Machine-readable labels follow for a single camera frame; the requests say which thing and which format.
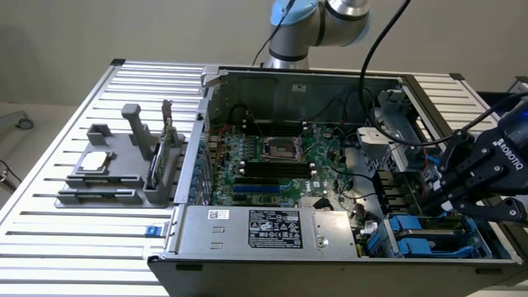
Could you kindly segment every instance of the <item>aluminum slotted table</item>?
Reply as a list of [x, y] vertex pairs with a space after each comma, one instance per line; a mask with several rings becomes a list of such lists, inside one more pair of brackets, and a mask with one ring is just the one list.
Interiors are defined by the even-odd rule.
[[[141, 61], [109, 66], [0, 211], [0, 296], [166, 296], [142, 258], [146, 240], [158, 247], [164, 240], [145, 239], [144, 230], [169, 220], [172, 208], [57, 209], [53, 202], [90, 124], [130, 132], [120, 114], [125, 103], [140, 104], [142, 123], [158, 132], [161, 102], [172, 100], [174, 126], [189, 137], [202, 67]], [[474, 91], [446, 74], [414, 75], [450, 128], [462, 127], [485, 108]], [[493, 126], [486, 119], [473, 131]]]

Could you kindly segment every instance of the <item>floor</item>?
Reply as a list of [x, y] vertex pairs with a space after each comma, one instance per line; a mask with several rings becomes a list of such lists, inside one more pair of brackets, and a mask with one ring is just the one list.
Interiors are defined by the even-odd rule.
[[[21, 179], [26, 176], [76, 109], [77, 107], [70, 105], [0, 103], [0, 116], [25, 110], [33, 120], [33, 129], [22, 131], [13, 126], [1, 129], [0, 133], [0, 160], [9, 165]], [[0, 208], [9, 197], [10, 193], [0, 188]]]

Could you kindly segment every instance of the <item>white label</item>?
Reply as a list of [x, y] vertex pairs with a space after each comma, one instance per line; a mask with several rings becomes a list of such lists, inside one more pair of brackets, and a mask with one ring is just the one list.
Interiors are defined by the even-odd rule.
[[106, 157], [106, 152], [86, 153], [81, 162], [82, 169], [88, 171], [97, 170], [104, 165]]
[[306, 91], [306, 85], [292, 85], [290, 90], [293, 92], [305, 92]]
[[209, 215], [206, 216], [209, 220], [228, 220], [229, 219], [229, 210], [209, 210]]

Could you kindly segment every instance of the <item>gripper logo text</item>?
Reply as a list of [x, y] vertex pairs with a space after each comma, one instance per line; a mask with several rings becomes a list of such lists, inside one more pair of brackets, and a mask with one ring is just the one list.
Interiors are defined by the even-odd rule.
[[508, 160], [512, 162], [514, 168], [517, 170], [521, 170], [525, 167], [525, 165], [518, 160], [517, 156], [513, 154], [509, 147], [505, 145], [504, 138], [500, 138], [497, 141], [494, 141], [493, 145], [501, 149], [504, 155], [506, 156]]

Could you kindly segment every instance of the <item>wire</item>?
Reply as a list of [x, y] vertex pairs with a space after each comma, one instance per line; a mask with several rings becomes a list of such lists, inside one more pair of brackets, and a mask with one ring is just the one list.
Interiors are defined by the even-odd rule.
[[[362, 90], [366, 91], [366, 93], [370, 95], [370, 98], [372, 98], [372, 100], [373, 100], [373, 99], [374, 99], [374, 96], [373, 96], [372, 91], [370, 91], [368, 88], [365, 88], [365, 87], [362, 87]], [[350, 96], [354, 92], [357, 92], [357, 91], [358, 91], [358, 88], [353, 89], [353, 90], [348, 93], [348, 95], [346, 95], [346, 97], [345, 97], [345, 101], [342, 102], [342, 107], [344, 107], [344, 109], [342, 109], [342, 122], [348, 120], [346, 106], [348, 106], [348, 99], [349, 99], [349, 96]]]
[[321, 114], [324, 114], [324, 112], [328, 110], [328, 108], [330, 108], [332, 103], [336, 102], [336, 101], [338, 101], [338, 102], [341, 103], [342, 109], [345, 110], [345, 103], [342, 102], [342, 100], [341, 100], [340, 98], [334, 97], [334, 98], [332, 98], [332, 100], [328, 102], [328, 104], [324, 106], [324, 108], [321, 109], [321, 111], [320, 111], [316, 115], [313, 115], [313, 116], [310, 116], [309, 118], [306, 118], [306, 121], [313, 121], [313, 119], [316, 119]]
[[[338, 137], [336, 137], [336, 138], [332, 140], [332, 142], [329, 143], [329, 146], [328, 146], [328, 148], [326, 148], [326, 158], [328, 158], [328, 155], [330, 154], [330, 153], [329, 153], [329, 152], [330, 152], [329, 150], [330, 150], [332, 146], [334, 145], [337, 139], [338, 139]], [[344, 172], [344, 171], [341, 171], [341, 170], [337, 170], [337, 169], [333, 167], [330, 160], [328, 160], [328, 166], [329, 166], [329, 168], [330, 168], [334, 172], [337, 172], [338, 174], [342, 174], [342, 175], [345, 175], [345, 176], [358, 176], [358, 177], [361, 177], [361, 178], [368, 179], [370, 182], [373, 182], [372, 178], [369, 178], [366, 175], [357, 174], [357, 173], [348, 173], [348, 172]]]
[[248, 105], [245, 105], [245, 103], [237, 103], [234, 104], [230, 109], [229, 109], [229, 114], [228, 114], [228, 120], [226, 120], [226, 124], [232, 125], [232, 113], [234, 112], [234, 110], [237, 108], [242, 108], [245, 110], [245, 112], [248, 111]]
[[18, 182], [21, 183], [22, 182], [22, 180], [18, 178], [18, 176], [14, 174], [14, 172], [10, 170], [10, 167], [9, 167], [9, 165], [2, 161], [2, 160], [0, 160], [0, 163], [2, 163], [2, 165], [5, 166], [5, 169], [10, 172], [10, 174], [12, 174], [12, 176], [18, 180]]
[[366, 197], [373, 196], [373, 195], [377, 195], [377, 193], [370, 193], [370, 194], [362, 195], [360, 197], [348, 197], [348, 196], [344, 196], [344, 197], [346, 199], [350, 199], [350, 200], [358, 200], [358, 199], [366, 198]]
[[[400, 18], [401, 15], [404, 14], [404, 12], [405, 12], [405, 10], [406, 10], [406, 7], [408, 7], [409, 3], [410, 3], [410, 0], [405, 0], [405, 2], [402, 3], [401, 7], [398, 8], [398, 10], [397, 10], [394, 16], [392, 17], [390, 21], [388, 22], [388, 24], [386, 24], [384, 30], [381, 31], [380, 36], [377, 37], [376, 41], [374, 41], [373, 44], [372, 44], [369, 53], [366, 54], [366, 57], [365, 57], [364, 63], [362, 63], [362, 67], [361, 67], [360, 79], [358, 79], [358, 87], [357, 87], [358, 90], [364, 90], [364, 77], [365, 77], [365, 75], [366, 75], [366, 68], [368, 68], [368, 66], [369, 66], [373, 53], [376, 52], [376, 49], [377, 49], [377, 47], [378, 47], [378, 45], [380, 45], [382, 39], [385, 38], [388, 32], [390, 31], [393, 25], [396, 24], [398, 18]], [[514, 94], [514, 95], [510, 95], [510, 96], [508, 96], [506, 98], [504, 98], [504, 99], [502, 99], [492, 108], [489, 108], [474, 120], [472, 120], [469, 124], [466, 124], [466, 125], [462, 127], [462, 130], [466, 131], [466, 130], [469, 130], [472, 127], [474, 127], [474, 125], [477, 125], [477, 124], [478, 124], [478, 123], [494, 112], [494, 110], [496, 110], [501, 105], [504, 105], [506, 102], [509, 102], [509, 101], [513, 100], [513, 99], [522, 98], [522, 97], [525, 97], [525, 96], [528, 96], [528, 93]], [[365, 105], [364, 105], [364, 96], [362, 96], [362, 92], [358, 92], [358, 97], [360, 97], [360, 106], [361, 106], [361, 109], [362, 109], [362, 113], [364, 113], [364, 115], [366, 116], [366, 119], [369, 120], [372, 126], [380, 131], [380, 133], [382, 134], [382, 136], [385, 136], [386, 138], [389, 138], [393, 142], [396, 142], [396, 143], [398, 143], [398, 144], [409, 145], [409, 146], [413, 146], [413, 147], [426, 147], [426, 146], [429, 146], [429, 145], [440, 144], [441, 142], [448, 141], [448, 140], [453, 137], [453, 134], [450, 134], [450, 135], [448, 135], [448, 136], [445, 136], [445, 137], [442, 137], [442, 138], [440, 138], [440, 139], [436, 139], [436, 140], [433, 140], [433, 141], [424, 142], [424, 143], [413, 143], [413, 142], [408, 142], [408, 141], [404, 140], [404, 139], [396, 138], [396, 137], [392, 136], [388, 132], [384, 131], [384, 129], [381, 128], [380, 124], [378, 124], [378, 123], [376, 122], [376, 120], [373, 119], [370, 113], [366, 111], [366, 107], [365, 107]]]
[[338, 132], [341, 132], [342, 136], [346, 135], [346, 133], [342, 131], [342, 129], [340, 127], [334, 127], [333, 130], [337, 130]]
[[260, 48], [258, 52], [256, 53], [254, 59], [253, 59], [253, 63], [250, 64], [250, 66], [254, 66], [256, 59], [258, 59], [258, 56], [260, 56], [260, 54], [261, 54], [261, 52], [262, 52], [262, 50], [264, 50], [265, 45], [269, 43], [269, 40], [272, 40], [273, 37], [274, 37], [274, 35], [277, 34], [278, 29], [280, 29], [280, 26], [281, 26], [281, 24], [282, 24], [282, 22], [284, 22], [284, 19], [286, 18], [286, 15], [288, 15], [288, 13], [289, 13], [289, 11], [290, 11], [290, 8], [293, 7], [293, 4], [294, 4], [294, 3], [296, 3], [296, 0], [289, 0], [288, 5], [286, 5], [286, 12], [284, 13], [282, 18], [280, 19], [280, 22], [278, 22], [278, 24], [277, 24], [277, 27], [274, 27], [274, 30], [273, 30], [272, 34], [269, 35], [269, 38], [265, 40], [265, 42], [264, 42], [264, 44], [262, 44], [262, 47]]

